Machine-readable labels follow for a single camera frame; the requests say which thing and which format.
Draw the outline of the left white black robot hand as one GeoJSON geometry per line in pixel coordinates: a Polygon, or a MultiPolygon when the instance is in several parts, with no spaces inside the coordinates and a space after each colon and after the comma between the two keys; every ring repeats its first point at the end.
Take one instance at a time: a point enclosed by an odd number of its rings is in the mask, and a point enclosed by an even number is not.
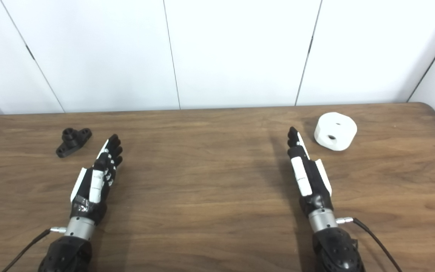
{"type": "Polygon", "coordinates": [[[106,215],[106,203],[110,189],[116,180],[116,172],[123,158],[123,148],[117,134],[113,134],[102,146],[90,168],[82,168],[71,192],[70,217],[87,218],[100,224],[106,215]]]}

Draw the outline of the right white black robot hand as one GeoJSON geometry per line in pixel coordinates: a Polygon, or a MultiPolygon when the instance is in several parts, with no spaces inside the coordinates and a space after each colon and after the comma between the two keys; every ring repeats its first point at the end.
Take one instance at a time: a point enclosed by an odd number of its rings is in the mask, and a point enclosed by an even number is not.
{"type": "Polygon", "coordinates": [[[295,127],[288,132],[288,156],[300,191],[300,208],[305,216],[313,211],[333,211],[330,184],[321,160],[312,160],[301,134],[295,127]]]}

